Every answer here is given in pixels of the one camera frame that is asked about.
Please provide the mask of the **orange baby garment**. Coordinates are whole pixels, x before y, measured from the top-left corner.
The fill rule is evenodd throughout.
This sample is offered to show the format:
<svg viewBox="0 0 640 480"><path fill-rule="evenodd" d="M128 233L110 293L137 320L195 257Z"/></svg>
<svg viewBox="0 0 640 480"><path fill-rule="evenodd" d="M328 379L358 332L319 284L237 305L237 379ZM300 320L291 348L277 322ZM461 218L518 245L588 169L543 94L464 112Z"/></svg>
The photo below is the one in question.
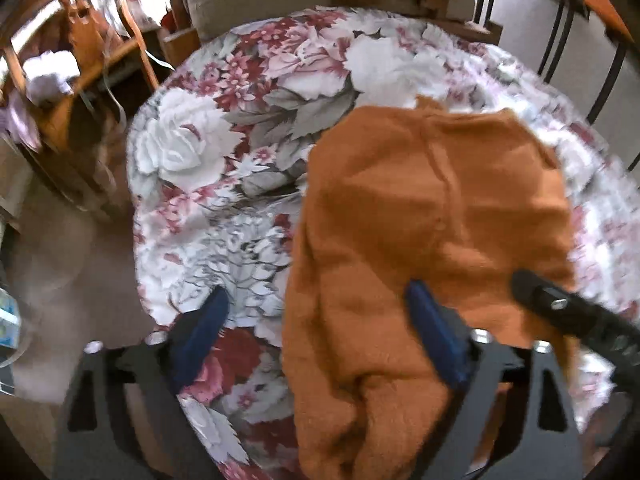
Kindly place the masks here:
<svg viewBox="0 0 640 480"><path fill-rule="evenodd" d="M401 479L450 399L404 292L426 284L498 341L577 347L512 298L532 270L574 284L560 164L512 110L365 106L322 134L293 236L282 363L311 479Z"/></svg>

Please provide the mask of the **floral bed sheet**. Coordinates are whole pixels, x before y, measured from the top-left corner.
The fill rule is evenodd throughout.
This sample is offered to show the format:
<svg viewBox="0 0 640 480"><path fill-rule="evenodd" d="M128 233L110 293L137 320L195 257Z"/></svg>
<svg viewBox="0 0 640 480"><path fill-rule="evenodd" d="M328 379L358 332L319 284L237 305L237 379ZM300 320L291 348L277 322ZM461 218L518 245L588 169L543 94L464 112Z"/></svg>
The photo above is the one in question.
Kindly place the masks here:
<svg viewBox="0 0 640 480"><path fill-rule="evenodd" d="M508 108L555 149L577 221L580 292L639 317L639 191L573 103L505 50L390 12L316 6L217 37L179 66L128 133L134 258L160 327L228 292L230 312L179 396L229 479L297 479L282 373L291 235L323 130L416 94L457 112Z"/></svg>

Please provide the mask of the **wooden chair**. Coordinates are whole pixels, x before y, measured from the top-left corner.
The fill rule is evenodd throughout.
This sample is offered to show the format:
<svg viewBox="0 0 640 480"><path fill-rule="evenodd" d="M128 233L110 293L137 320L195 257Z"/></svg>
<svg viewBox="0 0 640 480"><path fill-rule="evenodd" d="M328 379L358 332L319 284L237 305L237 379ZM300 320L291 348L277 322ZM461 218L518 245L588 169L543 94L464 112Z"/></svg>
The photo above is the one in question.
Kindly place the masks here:
<svg viewBox="0 0 640 480"><path fill-rule="evenodd" d="M158 86L127 0L9 0L1 9L4 134L50 190L81 210L125 208L124 101Z"/></svg>

